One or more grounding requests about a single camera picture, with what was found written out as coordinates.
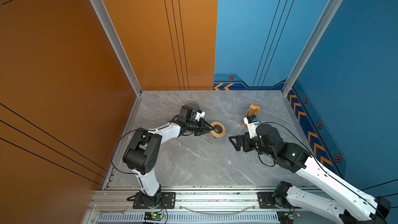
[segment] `mounting plate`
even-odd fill
[[[257,200],[260,208],[279,208],[272,197],[273,192],[257,192]]]
[[[173,209],[176,203],[176,192],[162,192],[162,197],[160,201],[164,200],[164,207],[166,209]],[[148,205],[144,204],[142,201],[142,195],[137,195],[134,204],[132,205],[134,209],[161,209],[162,205],[159,204],[156,208],[150,208]]]

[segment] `black stripe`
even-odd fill
[[[276,51],[276,48],[278,47],[279,40],[281,40],[281,36],[282,36],[283,30],[285,29],[285,25],[286,25],[286,22],[287,22],[287,18],[289,17],[289,14],[290,14],[290,11],[292,10],[292,6],[293,6],[293,3],[294,3],[294,2],[295,2],[295,0],[293,0],[292,5],[290,6],[290,9],[289,9],[289,13],[287,13],[287,17],[286,17],[285,23],[283,24],[283,28],[282,28],[282,31],[281,31],[281,35],[279,36],[278,42],[276,43],[276,47],[275,47],[275,49],[274,49],[274,52],[272,53],[272,57],[271,57],[271,60],[270,60],[270,62],[269,62],[269,64],[268,64],[268,68],[267,68],[266,75],[264,76],[264,79],[263,79],[263,82],[261,83],[261,85],[264,84],[264,81],[265,81],[265,79],[266,79],[266,76],[267,76],[269,67],[271,66],[272,58],[273,58],[273,56],[275,55],[275,51]]]
[[[65,156],[65,155],[64,155],[64,154],[62,154],[61,152],[58,152],[58,151],[54,150],[53,148],[49,147],[48,145],[46,145],[46,144],[43,144],[42,142],[38,141],[37,139],[35,139],[35,138],[33,138],[33,137],[29,136],[29,135],[28,135],[28,134],[26,134],[25,132],[22,132],[22,131],[18,130],[17,128],[13,127],[12,125],[10,125],[10,124],[7,124],[6,122],[2,121],[1,119],[0,119],[0,122],[2,122],[3,124],[6,124],[6,125],[8,125],[8,126],[9,126],[9,127],[11,127],[12,129],[14,129],[14,130],[16,130],[16,131],[18,131],[18,132],[22,133],[23,135],[25,135],[25,136],[27,136],[27,137],[29,137],[29,138],[33,139],[34,141],[36,141],[36,142],[38,142],[38,143],[40,143],[40,144],[44,145],[45,147],[47,147],[47,148],[49,148],[49,149],[51,149],[51,150],[53,150],[53,151],[57,152],[58,154],[60,154],[60,155],[62,155],[62,156],[64,156],[64,157],[66,157],[67,159],[69,159],[69,160],[71,160],[71,161],[73,161],[73,162],[77,163],[78,165],[85,167],[84,165],[82,165],[82,164],[80,164],[80,163],[78,163],[78,162],[74,161],[72,158],[69,158],[69,157]],[[88,169],[89,171],[92,171],[92,172],[94,172],[95,174],[97,174],[97,175],[99,175],[99,176],[103,177],[102,175],[98,174],[97,172],[95,172],[95,171],[93,171],[93,170],[91,170],[91,169],[89,169],[89,168],[87,168],[87,167],[85,167],[85,168],[86,168],[86,169]]]
[[[266,47],[267,47],[267,42],[268,42],[269,34],[271,34],[271,29],[272,29],[273,22],[274,22],[274,20],[275,20],[276,12],[278,11],[279,3],[280,3],[280,2],[281,2],[281,0],[279,0],[279,2],[278,2],[278,6],[276,7],[276,11],[275,11],[275,14],[274,14],[274,18],[272,19],[271,27],[269,28],[269,32],[268,32],[268,36],[267,36],[267,41],[266,41],[266,44],[264,45],[263,54],[261,55],[260,62],[258,63],[258,68],[257,68],[256,76],[254,77],[253,87],[254,87],[254,83],[256,82],[257,73],[258,73],[258,70],[260,69],[261,61],[263,60],[264,51],[266,50]]]
[[[185,42],[184,42],[184,32],[182,30],[182,18],[181,18],[181,6],[180,0],[178,0],[178,7],[180,9],[180,20],[181,20],[181,33],[182,33],[182,45],[184,46],[184,59],[185,59],[185,70],[187,72],[187,83],[188,83],[188,90],[189,90],[189,79],[188,79],[188,68],[187,68],[187,55],[185,54]]]
[[[275,35],[274,35],[274,38],[272,39],[271,46],[269,47],[269,51],[268,51],[268,54],[267,54],[266,62],[264,63],[264,67],[263,67],[263,69],[261,70],[261,74],[260,74],[260,78],[258,79],[257,86],[260,84],[261,76],[263,75],[264,68],[266,67],[267,60],[268,60],[268,56],[269,56],[269,53],[271,52],[272,44],[273,44],[273,42],[274,42],[274,40],[275,40],[276,33],[278,32],[279,24],[281,23],[281,20],[282,20],[282,17],[283,17],[283,13],[285,12],[285,8],[286,8],[287,1],[288,1],[288,0],[286,0],[285,6],[283,7],[283,11],[282,11],[282,14],[281,14],[281,18],[279,19],[278,26],[276,27]]]
[[[12,2],[12,0],[10,0],[10,1],[7,1],[7,2],[4,2],[4,3],[2,3],[2,5],[5,5],[6,3],[8,3],[8,2]]]
[[[100,183],[97,183],[96,181],[91,180],[90,178],[87,178],[87,177],[85,177],[85,176],[82,176],[82,175],[79,174],[79,173],[76,173],[76,172],[74,172],[74,171],[71,171],[70,169],[67,169],[67,168],[65,168],[65,167],[63,167],[63,166],[61,166],[61,165],[59,165],[59,164],[57,164],[57,163],[54,163],[54,162],[52,162],[52,161],[50,161],[50,160],[48,160],[48,159],[46,159],[46,158],[44,158],[44,157],[42,157],[42,156],[39,156],[39,155],[37,155],[37,154],[35,154],[35,153],[31,152],[31,151],[28,151],[27,149],[24,149],[24,148],[22,148],[22,147],[20,147],[20,146],[17,146],[16,144],[13,144],[13,143],[10,142],[10,141],[7,141],[7,140],[5,140],[5,139],[3,139],[3,138],[0,138],[0,139],[1,139],[2,141],[7,142],[7,143],[9,143],[9,144],[12,144],[13,146],[18,147],[18,148],[20,148],[20,149],[22,149],[22,150],[24,150],[24,151],[26,151],[26,152],[29,152],[30,154],[33,154],[33,155],[35,155],[35,156],[37,156],[37,157],[39,157],[39,158],[41,158],[41,159],[44,159],[44,160],[46,160],[46,161],[48,161],[48,162],[50,162],[50,163],[52,163],[52,164],[55,164],[55,165],[57,165],[57,166],[59,166],[59,167],[61,167],[61,168],[63,168],[63,169],[66,169],[67,171],[70,171],[70,172],[72,172],[72,173],[74,173],[74,174],[76,174],[76,175],[79,175],[79,176],[81,176],[81,177],[83,177],[83,178],[86,178],[87,180],[90,180],[90,181],[92,181],[92,182],[94,182],[94,183],[96,183],[96,184],[98,184],[98,185],[102,185],[102,184],[100,184]]]
[[[182,75],[182,85],[184,86],[184,90],[185,90],[184,73],[182,72],[182,62],[181,62],[181,53],[180,53],[180,43],[178,42],[176,15],[174,14],[174,4],[173,4],[173,0],[172,0],[172,8],[173,8],[174,26],[175,26],[175,28],[176,28],[176,37],[177,37],[178,54],[179,54],[179,56],[180,56],[180,66],[181,66],[181,75]]]
[[[177,70],[176,54],[174,53],[174,45],[173,45],[173,39],[172,39],[172,30],[170,29],[169,15],[167,14],[166,0],[164,0],[164,7],[166,8],[167,23],[169,24],[170,40],[172,41],[172,48],[173,48],[174,62],[176,63],[176,72],[177,72],[177,79],[178,79],[178,87],[179,87],[179,88],[180,88],[180,90],[181,90],[181,86],[180,86],[180,78],[178,77],[178,70]]]
[[[385,195],[384,197],[391,197],[391,196],[393,196],[393,195],[398,195],[398,193],[390,194],[390,195]]]
[[[388,181],[388,182],[385,182],[385,183],[381,183],[381,184],[378,184],[378,185],[375,185],[375,186],[372,186],[372,187],[368,187],[368,188],[365,188],[365,189],[361,189],[361,190],[371,189],[371,188],[374,188],[374,187],[377,187],[377,186],[381,186],[381,185],[384,185],[384,184],[387,184],[387,183],[392,183],[392,182],[395,182],[395,181],[398,181],[398,179],[391,180],[391,181]]]
[[[91,161],[90,159],[88,159],[87,157],[83,156],[81,153],[77,152],[76,150],[72,149],[71,147],[69,147],[68,145],[66,145],[65,143],[61,142],[59,139],[57,139],[56,137],[52,136],[51,134],[49,134],[48,132],[44,131],[43,129],[41,129],[40,127],[38,127],[37,125],[35,125],[34,123],[30,122],[29,120],[27,120],[26,118],[22,117],[21,115],[17,114],[16,112],[12,111],[10,108],[6,107],[5,105],[3,105],[2,103],[0,103],[0,105],[2,105],[3,107],[7,108],[9,111],[11,111],[12,113],[16,114],[18,117],[22,118],[24,121],[28,122],[29,124],[33,125],[34,127],[36,127],[37,129],[39,129],[40,131],[46,133],[47,135],[49,135],[50,137],[54,138],[56,141],[60,142],[61,144],[63,144],[64,146],[68,147],[69,149],[71,149],[72,151],[76,152],[77,154],[79,154],[80,156],[86,158],[88,161],[92,162],[93,164],[97,165],[98,167],[100,167],[101,169],[103,169],[104,171],[107,171],[106,169],[104,169],[103,167],[99,166],[98,164],[96,164],[95,162]]]

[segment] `orange wall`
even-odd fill
[[[80,223],[135,94],[89,0],[8,1],[0,0],[1,222]]]
[[[218,0],[103,0],[143,90],[212,89]]]

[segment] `blue wall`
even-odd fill
[[[278,1],[218,0],[216,74],[237,74],[250,87],[274,86],[289,76],[328,0],[281,0],[270,32]]]
[[[360,189],[398,178],[397,68],[397,0],[343,0],[298,78]],[[397,193],[398,182],[367,192]]]

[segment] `aluminum frame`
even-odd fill
[[[123,130],[123,134],[122,135],[126,134],[127,132],[129,132],[132,129],[132,124],[134,122],[135,115],[137,114],[140,102],[141,102],[141,96],[137,95],[137,97],[135,98],[135,101],[134,101],[134,105],[132,106],[129,118],[127,119],[127,123],[126,123],[126,126],[125,126],[124,130]],[[116,147],[116,151],[115,151],[115,153],[113,155],[113,163],[116,166],[117,166],[117,162],[120,161],[120,158],[121,158],[121,156],[123,154],[123,151],[127,148],[127,145],[128,145],[127,140],[129,140],[130,136],[131,135],[126,135],[120,141],[119,145]],[[112,176],[112,173],[114,171],[115,171],[115,168],[112,166],[112,163],[111,163],[109,165],[108,172],[107,172],[107,174],[105,176],[105,179],[103,181],[101,190],[106,190],[107,189],[108,183],[109,183],[109,181],[111,179],[111,176]]]
[[[328,196],[316,186],[298,187],[322,197]],[[122,211],[142,212],[142,209],[133,209],[133,201],[127,201],[130,197],[137,193],[140,189],[134,190],[104,190],[95,191],[90,205],[87,209],[83,224],[89,224],[91,221],[97,221],[99,211]],[[214,186],[181,186],[181,187],[165,187],[164,192],[176,192],[175,208],[168,209],[169,213],[186,213],[189,208],[194,211],[206,212],[236,212],[247,207],[247,212],[270,212],[270,211],[289,211],[287,208],[281,209],[260,209],[257,201],[257,192],[273,192],[275,187],[259,187],[259,186],[242,186],[240,189],[236,187],[214,187]]]
[[[122,42],[117,35],[116,29],[112,23],[111,17],[106,10],[105,4],[102,0],[90,0],[97,16],[102,24],[102,27],[108,36],[109,41],[112,44],[112,47],[121,63],[129,82],[134,89],[134,92],[137,96],[140,96],[142,93],[142,89],[140,84],[138,83],[137,77],[132,69],[131,63],[127,57],[127,54],[123,48]]]
[[[328,27],[331,19],[333,18],[334,14],[336,13],[342,1],[343,0],[329,0],[328,3],[326,4],[326,7],[323,10],[318,22],[316,23],[310,38],[308,39],[306,45],[304,46],[300,56],[297,59],[296,64],[294,65],[292,71],[290,72],[289,77],[286,80],[285,85],[282,88],[283,95],[286,96],[289,93],[290,88],[292,88],[294,82],[299,77],[299,74],[301,73],[302,69],[304,68],[305,64],[310,58],[312,52],[314,51],[316,45],[321,39],[323,33]]]

